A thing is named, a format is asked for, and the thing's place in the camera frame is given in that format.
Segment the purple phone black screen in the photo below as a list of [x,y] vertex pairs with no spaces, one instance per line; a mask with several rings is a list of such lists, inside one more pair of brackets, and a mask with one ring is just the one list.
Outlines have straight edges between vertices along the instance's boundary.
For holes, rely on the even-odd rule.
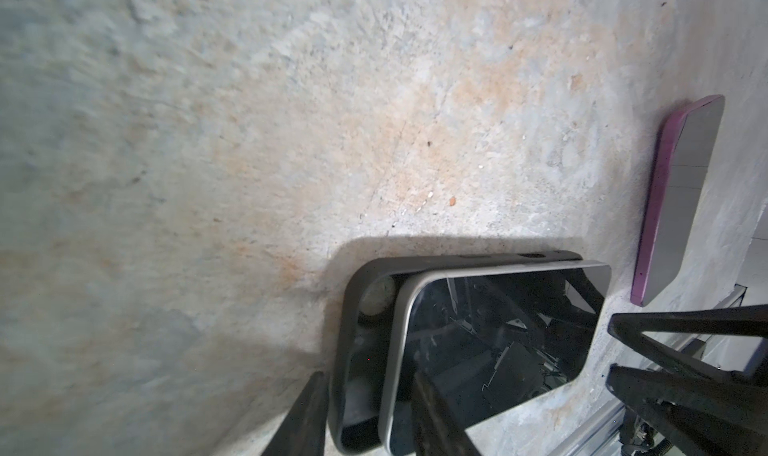
[[726,98],[710,95],[671,113],[656,145],[630,292],[650,304],[678,276],[719,132]]

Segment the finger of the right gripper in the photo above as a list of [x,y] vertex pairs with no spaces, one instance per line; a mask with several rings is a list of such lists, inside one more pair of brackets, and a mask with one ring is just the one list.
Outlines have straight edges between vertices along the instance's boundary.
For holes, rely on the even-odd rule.
[[614,365],[609,391],[686,455],[765,455],[767,389]]
[[701,377],[718,383],[765,384],[767,354],[755,353],[746,372],[726,372],[660,343],[648,332],[745,336],[767,338],[765,305],[670,313],[617,313],[608,332],[637,353],[666,371]]

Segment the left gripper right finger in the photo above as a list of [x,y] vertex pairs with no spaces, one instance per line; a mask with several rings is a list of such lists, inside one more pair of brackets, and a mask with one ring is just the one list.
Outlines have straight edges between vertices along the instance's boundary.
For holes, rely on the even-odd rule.
[[411,389],[415,454],[419,456],[480,456],[465,430],[455,420],[438,388],[421,371]]

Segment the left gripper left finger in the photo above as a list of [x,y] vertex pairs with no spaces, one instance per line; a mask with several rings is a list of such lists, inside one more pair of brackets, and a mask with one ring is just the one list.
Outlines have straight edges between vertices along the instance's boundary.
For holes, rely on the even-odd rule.
[[329,409],[325,372],[313,373],[262,452],[263,456],[322,456]]

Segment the black phone case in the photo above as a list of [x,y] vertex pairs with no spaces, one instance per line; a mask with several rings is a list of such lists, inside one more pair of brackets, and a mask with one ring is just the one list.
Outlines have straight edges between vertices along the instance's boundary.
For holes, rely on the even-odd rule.
[[410,276],[438,269],[542,264],[578,261],[582,256],[566,250],[486,255],[430,255],[377,258],[362,265],[349,280],[329,383],[328,426],[336,448],[357,455],[381,445],[379,411],[386,372],[393,313],[390,303],[372,316],[360,311],[365,291],[378,280],[391,277],[400,289]]

